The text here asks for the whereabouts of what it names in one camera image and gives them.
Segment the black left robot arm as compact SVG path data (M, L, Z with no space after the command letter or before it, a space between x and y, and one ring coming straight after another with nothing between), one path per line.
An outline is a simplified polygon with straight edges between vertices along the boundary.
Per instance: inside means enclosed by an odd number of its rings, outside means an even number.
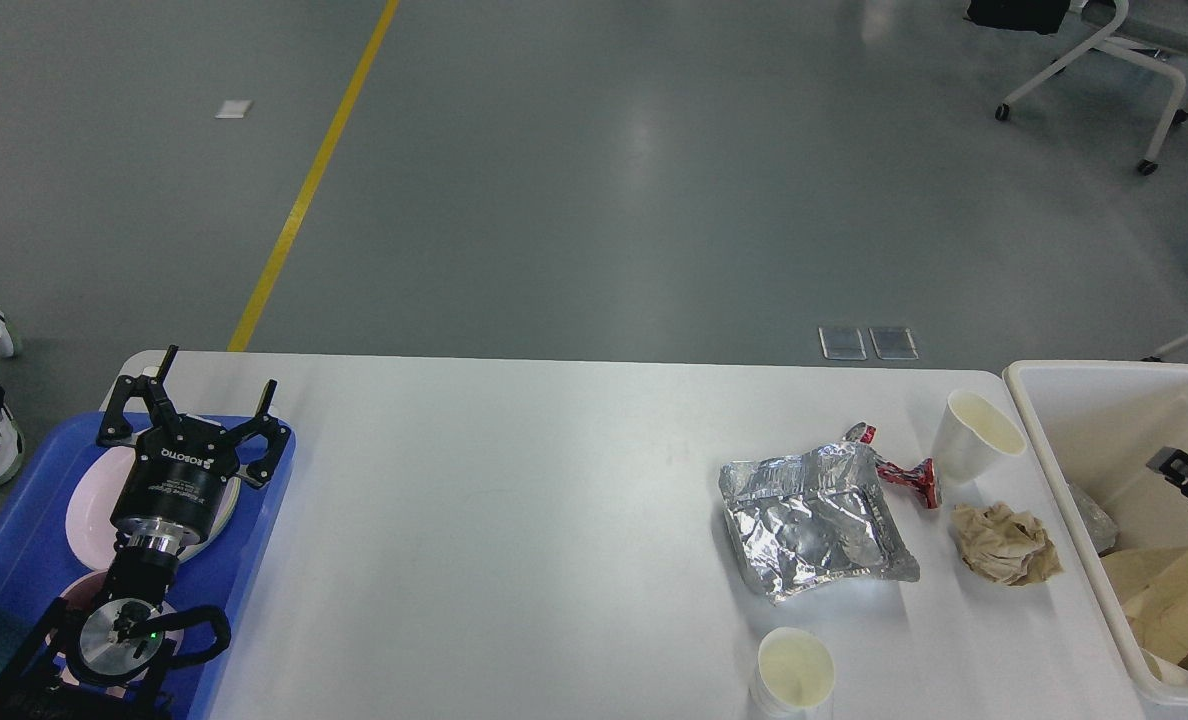
M169 348L65 421L0 514L0 719L196 719L277 516L293 430L175 409Z

